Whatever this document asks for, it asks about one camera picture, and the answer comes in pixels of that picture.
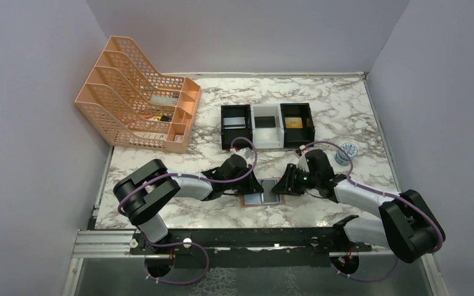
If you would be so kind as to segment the tan leather card holder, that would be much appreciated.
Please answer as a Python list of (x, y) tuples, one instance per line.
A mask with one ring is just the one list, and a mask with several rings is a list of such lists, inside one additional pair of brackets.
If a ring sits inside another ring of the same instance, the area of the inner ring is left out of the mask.
[(286, 203), (284, 195), (275, 194), (272, 188), (279, 182), (278, 178), (260, 179), (259, 184), (264, 191), (262, 193), (253, 193), (239, 195), (242, 207), (269, 207), (276, 205), (284, 205)]

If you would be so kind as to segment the black card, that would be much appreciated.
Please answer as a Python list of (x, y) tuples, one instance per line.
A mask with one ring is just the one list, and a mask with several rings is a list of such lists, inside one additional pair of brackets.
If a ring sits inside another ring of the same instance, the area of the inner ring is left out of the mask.
[(276, 118), (274, 116), (255, 117), (254, 124), (256, 128), (276, 128)]

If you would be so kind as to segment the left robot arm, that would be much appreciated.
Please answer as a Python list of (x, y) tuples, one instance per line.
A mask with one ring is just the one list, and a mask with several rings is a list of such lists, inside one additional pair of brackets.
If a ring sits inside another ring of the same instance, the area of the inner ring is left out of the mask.
[(169, 245), (168, 227), (159, 211), (174, 197), (211, 201), (227, 191), (235, 195), (263, 193), (264, 189), (245, 157), (232, 155), (220, 166), (198, 174), (168, 169), (154, 159), (134, 171), (113, 189), (118, 211), (146, 235), (146, 245), (154, 253)]

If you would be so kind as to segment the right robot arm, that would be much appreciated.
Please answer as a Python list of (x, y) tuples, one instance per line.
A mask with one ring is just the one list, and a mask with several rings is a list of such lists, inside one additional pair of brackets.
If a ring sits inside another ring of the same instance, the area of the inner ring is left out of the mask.
[(315, 189), (320, 197), (347, 204), (370, 213), (372, 219), (352, 218), (331, 235), (333, 246), (346, 251), (356, 242), (390, 249), (405, 263), (426, 253), (434, 253), (446, 239), (435, 216), (415, 190), (383, 192), (354, 184), (344, 174), (336, 174), (321, 149), (299, 153), (297, 164), (289, 163), (284, 175), (272, 187), (279, 195), (302, 195)]

